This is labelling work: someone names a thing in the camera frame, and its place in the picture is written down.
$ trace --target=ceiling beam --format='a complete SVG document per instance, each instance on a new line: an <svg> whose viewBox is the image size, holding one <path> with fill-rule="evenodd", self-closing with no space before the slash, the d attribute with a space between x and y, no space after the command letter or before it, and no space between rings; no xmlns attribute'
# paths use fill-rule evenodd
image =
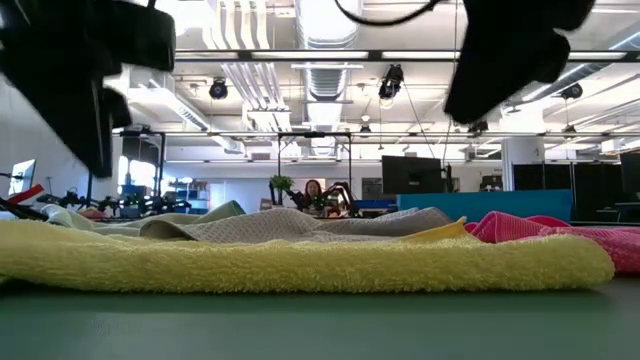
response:
<svg viewBox="0 0 640 360"><path fill-rule="evenodd" d="M422 62L450 63L460 52L443 50L177 50L176 63L227 62ZM637 63L640 51L572 51L568 63Z"/></svg>

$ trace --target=green table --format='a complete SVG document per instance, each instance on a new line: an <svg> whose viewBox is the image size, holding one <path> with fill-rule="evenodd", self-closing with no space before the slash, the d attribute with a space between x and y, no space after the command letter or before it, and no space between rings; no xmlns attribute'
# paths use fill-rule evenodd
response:
<svg viewBox="0 0 640 360"><path fill-rule="evenodd" d="M640 279L590 292L0 289L0 359L638 359Z"/></svg>

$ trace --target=potted plant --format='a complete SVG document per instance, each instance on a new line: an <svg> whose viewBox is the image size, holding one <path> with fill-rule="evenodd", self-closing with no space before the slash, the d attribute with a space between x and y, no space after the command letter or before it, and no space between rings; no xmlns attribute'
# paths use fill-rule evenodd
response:
<svg viewBox="0 0 640 360"><path fill-rule="evenodd" d="M274 205L282 205L282 192L291 190L293 179L290 176L273 175L270 182L271 186L278 190L278 203Z"/></svg>

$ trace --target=dark hair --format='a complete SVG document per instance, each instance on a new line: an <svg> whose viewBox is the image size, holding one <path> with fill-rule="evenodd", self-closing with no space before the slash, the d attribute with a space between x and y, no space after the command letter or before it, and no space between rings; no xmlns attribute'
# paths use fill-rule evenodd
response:
<svg viewBox="0 0 640 360"><path fill-rule="evenodd" d="M304 197L307 199L307 201L311 201L311 195L309 195L309 184L311 183L316 184L316 186L318 187L318 191L320 191L320 194L322 194L322 186L320 186L318 180L311 179L304 185Z"/></svg>

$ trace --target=metal frame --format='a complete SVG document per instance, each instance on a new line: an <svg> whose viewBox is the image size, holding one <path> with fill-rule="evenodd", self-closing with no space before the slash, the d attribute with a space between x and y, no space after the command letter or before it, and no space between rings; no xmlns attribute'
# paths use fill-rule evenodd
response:
<svg viewBox="0 0 640 360"><path fill-rule="evenodd" d="M228 62L446 62L457 61L460 51L442 50L177 50L176 63ZM571 51L568 63L636 63L639 50L583 50Z"/></svg>
<svg viewBox="0 0 640 360"><path fill-rule="evenodd" d="M351 183L351 144L352 144L352 138L353 138L353 133L350 132L316 132L316 131L311 131L311 132L281 132L278 133L276 135L278 137L278 176L282 175L282 158L281 158L281 153L282 150L286 149L287 146L289 146L289 144L291 144L291 142L288 142L285 144L284 147L282 147L282 138L283 137L293 137L294 139L296 137L302 136L306 139L314 139L314 138L325 138L327 136L332 136L334 138L337 138L339 136L344 136L347 138L348 140L348 144L349 147L347 148L347 152L349 152L349 188L352 189L353 188L353 184Z"/></svg>
<svg viewBox="0 0 640 360"><path fill-rule="evenodd" d="M237 132L237 131L216 131L216 132L165 132L168 137L204 137L204 136L232 136L232 137L246 137L246 138L275 138L278 136L302 136L301 134L306 134L304 132L285 132L285 133L276 133L276 132ZM368 138L368 137L445 137L447 136L446 132L428 132L425 131L424 135L422 132L370 132L370 133L361 133L361 132L344 132L344 133L324 133L324 134L350 134L353 138ZM494 131L485 131L479 134L473 133L456 133L450 132L448 134L449 139L475 139L475 138L495 138L495 137L544 137L544 138L576 138L576 137L640 137L639 131L629 131L629 132L494 132Z"/></svg>
<svg viewBox="0 0 640 360"><path fill-rule="evenodd" d="M160 136L160 160L158 161L158 166L156 167L156 183L153 189L153 193L155 196L162 196L162 176L164 174L164 157L165 157L165 148L167 147L167 133L161 131L133 131L133 130L122 130L119 132L112 133L113 136L120 137L142 137L142 136Z"/></svg>

